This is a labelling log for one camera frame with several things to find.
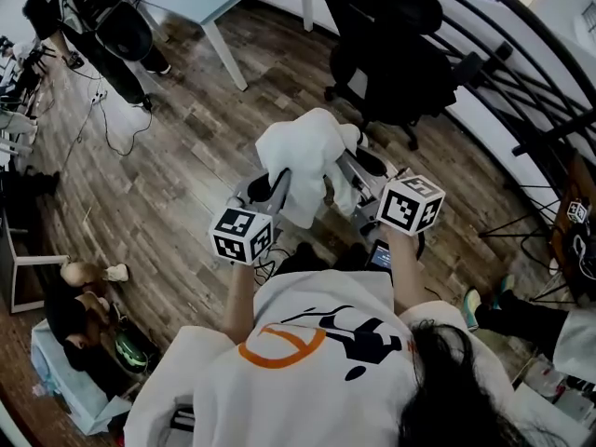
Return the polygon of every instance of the smartphone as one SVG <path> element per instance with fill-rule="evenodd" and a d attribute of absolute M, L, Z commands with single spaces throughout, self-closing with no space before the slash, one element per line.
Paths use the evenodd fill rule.
<path fill-rule="evenodd" d="M 383 240 L 375 240 L 366 262 L 366 269 L 375 272 L 387 272 L 391 275 L 391 253 Z"/>

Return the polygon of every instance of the orange circle logo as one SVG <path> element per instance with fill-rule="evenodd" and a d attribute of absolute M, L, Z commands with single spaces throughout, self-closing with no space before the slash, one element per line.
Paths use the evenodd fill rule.
<path fill-rule="evenodd" d="M 255 366 L 259 366 L 260 368 L 266 369 L 283 369 L 291 366 L 292 364 L 296 364 L 297 362 L 301 361 L 304 358 L 307 358 L 311 354 L 313 354 L 318 347 L 323 343 L 325 340 L 325 330 L 321 330 L 319 328 L 313 328 L 315 331 L 315 335 L 313 339 L 309 343 L 305 343 L 299 336 L 292 334 L 291 332 L 285 332 L 280 329 L 273 329 L 270 328 L 272 324 L 268 324 L 264 326 L 261 331 L 259 332 L 258 336 L 263 333 L 273 334 L 275 336 L 279 336 L 280 338 L 285 339 L 290 344 L 292 344 L 296 348 L 296 352 L 287 356 L 286 358 L 280 359 L 269 359 L 264 358 L 252 351 L 250 351 L 247 346 L 246 342 L 242 343 L 238 347 L 238 352 L 240 356 L 247 361 L 251 362 Z"/>

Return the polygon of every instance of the phone screen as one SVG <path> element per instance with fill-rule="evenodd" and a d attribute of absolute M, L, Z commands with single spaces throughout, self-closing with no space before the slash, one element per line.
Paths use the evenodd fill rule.
<path fill-rule="evenodd" d="M 383 268 L 391 269 L 391 253 L 385 247 L 376 246 L 376 250 L 372 255 L 371 263 L 382 266 Z"/>

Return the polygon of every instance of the electrical outlet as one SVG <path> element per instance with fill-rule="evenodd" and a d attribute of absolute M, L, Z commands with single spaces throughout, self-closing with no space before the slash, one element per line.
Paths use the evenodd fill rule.
<path fill-rule="evenodd" d="M 99 104 L 100 102 L 105 100 L 107 97 L 108 97 L 107 89 L 102 89 L 101 91 L 97 91 L 95 93 L 95 95 L 93 96 L 93 98 L 91 98 L 91 105 L 95 106 L 96 104 Z"/>

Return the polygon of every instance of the wooden floor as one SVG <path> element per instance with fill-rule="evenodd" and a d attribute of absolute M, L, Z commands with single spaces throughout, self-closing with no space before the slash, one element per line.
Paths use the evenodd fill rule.
<path fill-rule="evenodd" d="M 256 139 L 270 124 L 318 106 L 343 122 L 358 123 L 359 116 L 345 102 L 322 98 L 332 82 L 328 60 L 335 38 L 306 34 L 300 21 L 252 2 L 237 6 L 218 22 L 249 82 L 240 92 L 197 26 L 161 17 L 171 35 L 161 47 L 174 71 L 160 77 L 136 69 L 156 107 L 151 127 L 137 136 L 132 154 L 121 157 L 107 147 L 102 111 L 96 107 L 82 142 L 74 145 L 63 167 L 89 112 L 88 93 L 99 83 L 54 64 L 39 112 L 55 102 L 40 117 L 33 163 L 48 173 L 62 170 L 55 199 L 41 202 L 53 250 L 102 265 L 126 263 L 132 280 L 115 296 L 165 348 L 183 325 L 216 327 L 221 319 L 230 267 L 213 256 L 207 229 L 236 183 L 259 167 Z M 88 66 L 85 70 L 91 74 Z M 128 107 L 113 90 L 104 108 L 112 145 L 128 150 L 131 135 L 147 126 L 149 115 Z M 456 305 L 470 286 L 489 295 L 507 272 L 518 275 L 523 291 L 541 290 L 545 270 L 522 255 L 519 240 L 478 238 L 481 230 L 525 213 L 521 202 L 503 189 L 506 178 L 499 168 L 445 116 L 423 118 L 416 132 L 420 150 L 415 153 L 399 129 L 373 124 L 370 136 L 383 156 L 426 175 L 447 193 L 440 222 L 427 232 L 422 257 L 426 285 Z M 329 206 L 320 210 L 310 231 L 288 223 L 282 228 L 283 248 L 292 250 L 308 240 L 329 260 L 357 241 L 349 223 Z M 517 228 L 534 229 L 535 223 Z M 535 243 L 530 247 L 546 257 Z M 5 338 L 4 348 L 18 352 L 13 359 L 26 373 L 14 373 L 4 362 L 0 383 L 5 389 L 11 386 L 10 399 L 44 444 L 95 445 L 81 442 L 64 418 L 52 421 L 60 423 L 62 432 L 48 435 L 49 414 L 36 415 L 51 402 L 31 395 L 34 378 L 25 355 L 27 332 L 36 318 L 0 318 L 4 332 L 18 333 Z M 514 340 L 481 336 L 512 376 L 529 356 Z"/>

